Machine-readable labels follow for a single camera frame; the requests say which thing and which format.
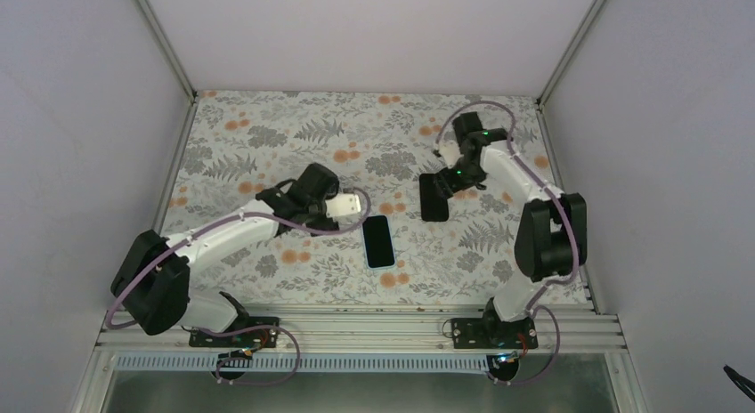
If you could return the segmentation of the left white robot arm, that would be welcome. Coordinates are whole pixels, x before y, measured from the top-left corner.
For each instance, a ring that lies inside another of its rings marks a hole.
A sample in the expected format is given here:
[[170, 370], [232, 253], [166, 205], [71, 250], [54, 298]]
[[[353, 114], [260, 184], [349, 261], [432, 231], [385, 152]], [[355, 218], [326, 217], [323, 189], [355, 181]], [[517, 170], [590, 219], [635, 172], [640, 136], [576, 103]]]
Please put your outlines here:
[[207, 330], [227, 346], [240, 344], [248, 333], [240, 303], [228, 293], [192, 288], [191, 275], [292, 229], [337, 234], [337, 218], [360, 212], [358, 195], [341, 190], [325, 166], [310, 164], [298, 178], [261, 190], [211, 223], [169, 236], [139, 234], [111, 283], [112, 308], [124, 308], [132, 317], [126, 324], [149, 336], [183, 326]]

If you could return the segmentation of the aluminium front rail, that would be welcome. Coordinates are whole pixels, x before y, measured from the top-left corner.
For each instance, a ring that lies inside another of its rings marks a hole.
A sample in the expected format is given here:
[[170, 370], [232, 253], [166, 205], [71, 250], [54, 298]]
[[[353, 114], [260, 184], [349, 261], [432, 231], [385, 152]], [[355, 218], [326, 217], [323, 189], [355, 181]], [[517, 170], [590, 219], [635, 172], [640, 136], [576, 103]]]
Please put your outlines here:
[[[296, 339], [292, 342], [286, 336], [280, 337], [276, 352], [292, 352], [297, 344], [304, 353], [429, 354], [454, 351], [448, 337], [451, 317], [477, 317], [480, 312], [470, 306], [347, 311], [291, 306], [274, 314]], [[618, 318], [590, 309], [554, 306], [550, 312], [538, 313], [535, 330], [539, 346], [530, 352], [547, 353], [555, 346], [562, 353], [614, 353], [627, 349]]]

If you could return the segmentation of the floral patterned table mat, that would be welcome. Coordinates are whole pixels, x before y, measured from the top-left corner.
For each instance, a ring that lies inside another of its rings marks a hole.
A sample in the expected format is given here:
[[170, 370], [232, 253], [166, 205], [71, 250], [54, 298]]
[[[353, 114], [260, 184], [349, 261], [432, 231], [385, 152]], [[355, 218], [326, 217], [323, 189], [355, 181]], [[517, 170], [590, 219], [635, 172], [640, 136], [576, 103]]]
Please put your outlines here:
[[420, 217], [418, 178], [442, 167], [433, 153], [458, 108], [488, 128], [513, 128], [514, 144], [542, 178], [550, 170], [536, 105], [526, 97], [207, 91], [199, 99], [166, 212], [167, 235], [245, 205], [311, 163], [365, 190], [384, 215], [396, 262], [367, 265], [359, 231], [313, 237], [290, 231], [194, 271], [191, 286], [244, 304], [485, 304], [515, 286], [520, 202], [490, 184], [450, 200], [445, 223]]

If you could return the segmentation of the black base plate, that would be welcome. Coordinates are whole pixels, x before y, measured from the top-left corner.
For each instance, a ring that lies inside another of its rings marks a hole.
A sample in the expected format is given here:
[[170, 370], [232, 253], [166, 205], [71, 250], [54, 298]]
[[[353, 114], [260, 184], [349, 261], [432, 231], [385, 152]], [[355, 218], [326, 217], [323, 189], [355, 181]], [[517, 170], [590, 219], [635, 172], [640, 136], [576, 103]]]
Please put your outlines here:
[[271, 326], [278, 326], [280, 319], [278, 317], [259, 316], [237, 319], [226, 332], [232, 332], [249, 327], [260, 327], [255, 331], [247, 331], [234, 336], [216, 337], [207, 333], [193, 329], [190, 332], [190, 347], [208, 347], [208, 348], [229, 348], [229, 349], [260, 349], [274, 348], [277, 343], [276, 329]]
[[454, 348], [471, 349], [536, 349], [537, 331], [531, 318], [499, 321], [496, 318], [455, 318], [451, 320]]

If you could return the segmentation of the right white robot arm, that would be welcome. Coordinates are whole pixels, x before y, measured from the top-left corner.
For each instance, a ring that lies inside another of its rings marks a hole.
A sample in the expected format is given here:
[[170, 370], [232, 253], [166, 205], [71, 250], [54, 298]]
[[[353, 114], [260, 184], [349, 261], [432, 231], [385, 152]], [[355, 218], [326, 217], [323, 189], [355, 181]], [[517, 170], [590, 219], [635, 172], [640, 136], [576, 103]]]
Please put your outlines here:
[[539, 300], [549, 288], [571, 283], [586, 261], [587, 204], [537, 176], [506, 129], [486, 129], [476, 113], [460, 111], [451, 126], [458, 150], [437, 147], [447, 166], [432, 175], [430, 192], [446, 202], [495, 182], [514, 189], [511, 196], [522, 206], [514, 245], [519, 272], [489, 299], [481, 317], [451, 320], [451, 337], [457, 349], [522, 347], [543, 309]]

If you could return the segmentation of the phone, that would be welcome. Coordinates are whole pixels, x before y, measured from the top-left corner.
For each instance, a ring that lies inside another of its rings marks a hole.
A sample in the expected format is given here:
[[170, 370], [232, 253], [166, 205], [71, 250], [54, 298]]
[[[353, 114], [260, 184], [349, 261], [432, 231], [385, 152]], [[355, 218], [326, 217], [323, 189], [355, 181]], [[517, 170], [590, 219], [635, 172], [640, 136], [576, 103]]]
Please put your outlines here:
[[395, 266], [392, 233], [385, 215], [372, 215], [361, 226], [364, 252], [370, 269]]

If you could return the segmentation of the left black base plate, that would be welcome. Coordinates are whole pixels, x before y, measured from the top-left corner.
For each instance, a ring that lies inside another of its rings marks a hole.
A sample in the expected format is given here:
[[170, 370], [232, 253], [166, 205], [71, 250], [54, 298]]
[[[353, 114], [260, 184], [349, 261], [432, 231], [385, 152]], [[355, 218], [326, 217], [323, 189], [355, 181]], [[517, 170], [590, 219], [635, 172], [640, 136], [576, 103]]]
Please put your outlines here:
[[207, 333], [193, 329], [190, 332], [190, 347], [208, 347], [208, 348], [229, 348], [229, 349], [260, 349], [274, 348], [277, 343], [276, 329], [271, 326], [278, 326], [280, 319], [278, 317], [259, 316], [237, 319], [226, 332], [232, 332], [249, 327], [260, 327], [255, 331], [247, 331], [234, 336], [216, 337]]

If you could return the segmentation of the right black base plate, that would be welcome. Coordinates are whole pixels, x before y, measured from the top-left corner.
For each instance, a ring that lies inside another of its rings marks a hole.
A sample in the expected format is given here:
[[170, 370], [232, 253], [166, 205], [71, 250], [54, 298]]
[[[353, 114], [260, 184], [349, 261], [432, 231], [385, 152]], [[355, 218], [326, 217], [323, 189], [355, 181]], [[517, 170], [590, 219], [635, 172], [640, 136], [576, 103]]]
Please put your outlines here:
[[531, 318], [499, 321], [496, 318], [455, 318], [451, 320], [454, 348], [471, 349], [536, 349], [537, 331]]

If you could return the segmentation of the black object at corner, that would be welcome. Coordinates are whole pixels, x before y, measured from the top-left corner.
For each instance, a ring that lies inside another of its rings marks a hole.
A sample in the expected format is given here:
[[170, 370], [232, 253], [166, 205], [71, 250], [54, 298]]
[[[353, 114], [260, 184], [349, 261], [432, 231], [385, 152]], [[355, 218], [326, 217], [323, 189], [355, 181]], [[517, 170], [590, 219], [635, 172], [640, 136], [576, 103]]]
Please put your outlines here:
[[738, 390], [740, 390], [749, 400], [755, 401], [755, 384], [752, 380], [741, 375], [728, 365], [723, 367], [723, 371]]

